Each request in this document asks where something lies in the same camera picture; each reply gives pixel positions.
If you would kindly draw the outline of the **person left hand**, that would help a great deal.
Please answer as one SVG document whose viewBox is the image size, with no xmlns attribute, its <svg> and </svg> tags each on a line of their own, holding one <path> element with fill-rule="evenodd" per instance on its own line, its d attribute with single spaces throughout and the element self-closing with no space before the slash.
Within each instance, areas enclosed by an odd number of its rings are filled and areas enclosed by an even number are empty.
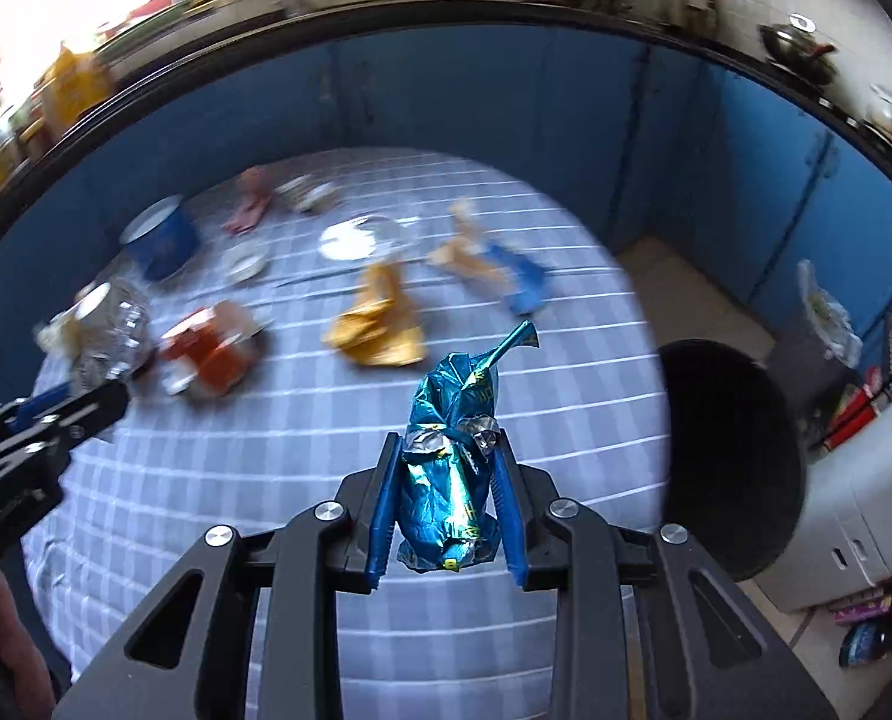
<svg viewBox="0 0 892 720">
<path fill-rule="evenodd" d="M 57 706 L 49 668 L 21 622 L 7 578 L 0 571 L 0 660 L 13 679 L 13 692 L 25 718 L 49 720 Z"/>
</svg>

